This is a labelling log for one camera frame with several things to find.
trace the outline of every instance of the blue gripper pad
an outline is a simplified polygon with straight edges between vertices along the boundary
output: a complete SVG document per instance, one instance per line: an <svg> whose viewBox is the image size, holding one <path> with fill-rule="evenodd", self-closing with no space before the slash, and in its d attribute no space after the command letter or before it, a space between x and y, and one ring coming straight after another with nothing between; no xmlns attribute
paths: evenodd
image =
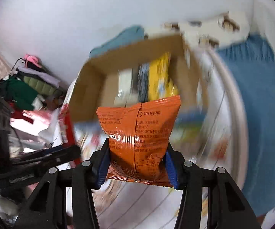
<svg viewBox="0 0 275 229"><path fill-rule="evenodd" d="M101 185L104 184L106 180L109 166L110 166L110 149L108 145L108 148L105 150L104 157L101 161L101 164L97 172L97 185L99 186L99 188Z"/></svg>
<svg viewBox="0 0 275 229"><path fill-rule="evenodd" d="M179 188L178 173L168 149L165 154L165 169L167 171L170 184L175 189L178 189Z"/></svg>

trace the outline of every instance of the pile of clothes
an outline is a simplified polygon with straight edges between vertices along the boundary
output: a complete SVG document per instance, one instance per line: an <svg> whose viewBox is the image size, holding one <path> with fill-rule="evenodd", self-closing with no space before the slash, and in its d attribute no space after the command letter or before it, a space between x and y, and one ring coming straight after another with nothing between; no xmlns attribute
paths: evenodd
<svg viewBox="0 0 275 229"><path fill-rule="evenodd" d="M62 105L66 91L60 88L60 80L48 74L37 57L26 54L17 62L19 60L24 61L24 66L18 66L14 73L11 71L0 80L0 96L13 107L12 118L33 123L31 118L23 115L24 110L54 111Z"/></svg>

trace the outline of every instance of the snack bag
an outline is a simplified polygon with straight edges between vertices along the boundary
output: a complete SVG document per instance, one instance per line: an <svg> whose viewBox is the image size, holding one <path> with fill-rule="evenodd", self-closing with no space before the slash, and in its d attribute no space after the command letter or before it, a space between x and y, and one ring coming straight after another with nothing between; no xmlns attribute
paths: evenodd
<svg viewBox="0 0 275 229"><path fill-rule="evenodd" d="M97 109L101 127L109 136L108 178L170 186L162 159L180 105L177 95L129 108Z"/></svg>
<svg viewBox="0 0 275 229"><path fill-rule="evenodd" d="M164 53L149 65L148 100L153 101L178 95L178 89L168 76L170 53Z"/></svg>

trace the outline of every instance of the blue fabric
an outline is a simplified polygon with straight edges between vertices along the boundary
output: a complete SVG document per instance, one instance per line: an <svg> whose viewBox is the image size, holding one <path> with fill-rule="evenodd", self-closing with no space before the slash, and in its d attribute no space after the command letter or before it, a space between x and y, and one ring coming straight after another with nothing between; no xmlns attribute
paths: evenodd
<svg viewBox="0 0 275 229"><path fill-rule="evenodd" d="M109 40L105 44L91 50L89 58L93 58L95 56L105 53L106 51L113 50L121 46L126 46L143 39L144 28L142 28L141 26L128 27L119 35Z"/></svg>
<svg viewBox="0 0 275 229"><path fill-rule="evenodd" d="M256 216L275 207L275 57L259 35L219 50L237 81L248 121L248 171L242 192Z"/></svg>

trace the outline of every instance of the red object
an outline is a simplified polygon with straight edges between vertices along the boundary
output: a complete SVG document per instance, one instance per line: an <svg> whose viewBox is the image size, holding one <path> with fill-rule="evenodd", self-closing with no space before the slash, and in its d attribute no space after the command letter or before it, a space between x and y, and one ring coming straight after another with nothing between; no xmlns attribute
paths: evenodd
<svg viewBox="0 0 275 229"><path fill-rule="evenodd" d="M34 120L31 119L31 118L29 118L29 117L27 117L27 116L24 116L23 115L23 111L17 109L13 102L9 102L8 104L14 109L14 112L10 116L11 118L22 119L22 120L25 120L25 121L27 121L29 123L34 124Z"/></svg>
<svg viewBox="0 0 275 229"><path fill-rule="evenodd" d="M60 126L60 133L63 141L63 145L65 147L70 147L72 145L76 145L74 133L73 133L73 125L70 118L70 112L68 109L68 104L65 104L60 109L59 113L59 126ZM81 163L81 159L77 158L74 160L74 162L70 162L70 165L72 168L74 168L76 165Z"/></svg>

